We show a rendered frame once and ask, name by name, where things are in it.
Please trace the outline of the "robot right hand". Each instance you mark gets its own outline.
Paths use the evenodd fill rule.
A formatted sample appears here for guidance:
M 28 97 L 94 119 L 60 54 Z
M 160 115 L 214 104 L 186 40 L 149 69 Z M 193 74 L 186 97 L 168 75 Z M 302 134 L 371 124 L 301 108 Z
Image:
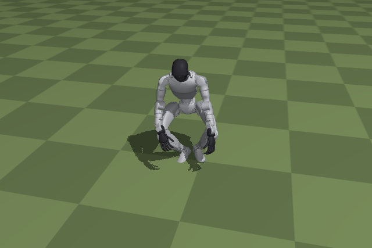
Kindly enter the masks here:
M 159 131 L 159 132 L 157 132 L 158 135 L 159 135 L 160 146 L 161 146 L 161 148 L 162 148 L 163 151 L 169 151 L 169 150 L 171 150 L 171 149 L 168 147 L 168 145 L 169 145 L 171 148 L 174 148 L 174 147 L 171 146 L 171 144 L 169 143 L 168 138 L 169 138 L 172 142 L 174 142 L 174 140 L 171 139 L 169 136 L 167 136 L 167 134 L 165 134 L 166 131 L 165 131 L 165 129 L 164 129 L 164 126 L 161 125 L 161 128 L 162 128 L 162 130 Z M 167 145 L 167 144 L 168 144 L 168 145 Z M 163 148 L 163 147 L 164 147 L 164 148 Z M 167 148 L 166 148 L 166 147 L 167 147 Z

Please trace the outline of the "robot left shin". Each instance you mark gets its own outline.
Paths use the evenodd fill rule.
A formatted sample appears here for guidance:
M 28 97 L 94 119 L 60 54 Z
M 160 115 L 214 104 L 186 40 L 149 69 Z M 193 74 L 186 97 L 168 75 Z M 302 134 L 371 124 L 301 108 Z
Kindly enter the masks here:
M 216 130 L 216 138 L 215 140 L 217 139 L 217 136 L 218 136 L 218 130 Z M 198 144 L 195 146 L 195 149 L 203 149 L 203 147 L 206 145 L 206 143 L 208 142 L 208 139 L 205 138 L 204 136 L 204 133 L 202 134 L 201 136 L 201 139 L 200 141 L 198 142 Z M 208 147 L 208 146 L 207 146 Z

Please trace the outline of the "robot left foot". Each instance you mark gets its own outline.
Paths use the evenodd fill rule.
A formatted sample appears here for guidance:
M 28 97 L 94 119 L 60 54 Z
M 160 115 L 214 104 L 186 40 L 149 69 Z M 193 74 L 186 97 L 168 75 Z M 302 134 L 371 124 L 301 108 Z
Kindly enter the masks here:
M 197 145 L 197 144 L 196 144 Z M 197 161 L 199 161 L 199 162 L 204 162 L 204 161 L 206 161 L 206 158 L 205 158 L 205 155 L 203 154 L 203 152 L 202 152 L 202 149 L 195 149 L 195 146 L 196 145 L 194 145 L 193 146 L 193 152 L 195 153 L 195 158 L 197 159 Z

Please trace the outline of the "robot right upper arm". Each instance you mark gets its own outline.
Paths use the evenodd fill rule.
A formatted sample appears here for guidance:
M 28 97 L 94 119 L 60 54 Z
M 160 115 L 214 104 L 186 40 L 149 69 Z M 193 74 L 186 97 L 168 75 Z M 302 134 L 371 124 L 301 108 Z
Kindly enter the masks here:
M 170 75 L 167 74 L 159 78 L 158 88 L 156 92 L 156 100 L 158 101 L 158 109 L 160 110 L 165 109 L 165 106 L 166 106 L 166 102 L 164 102 L 163 99 L 166 93 L 165 86 L 168 85 L 169 83 L 169 77 Z

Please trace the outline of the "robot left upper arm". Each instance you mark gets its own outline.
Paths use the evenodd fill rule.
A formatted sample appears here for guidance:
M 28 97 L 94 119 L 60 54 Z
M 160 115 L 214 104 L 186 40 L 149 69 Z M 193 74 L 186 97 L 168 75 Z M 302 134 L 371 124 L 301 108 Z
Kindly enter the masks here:
M 209 101 L 210 101 L 210 93 L 209 93 L 209 87 L 208 87 L 208 80 L 204 76 L 195 75 L 195 82 L 197 86 L 200 87 L 200 93 L 201 97 L 203 99 L 203 102 L 201 103 L 202 110 L 210 110 L 209 109 Z

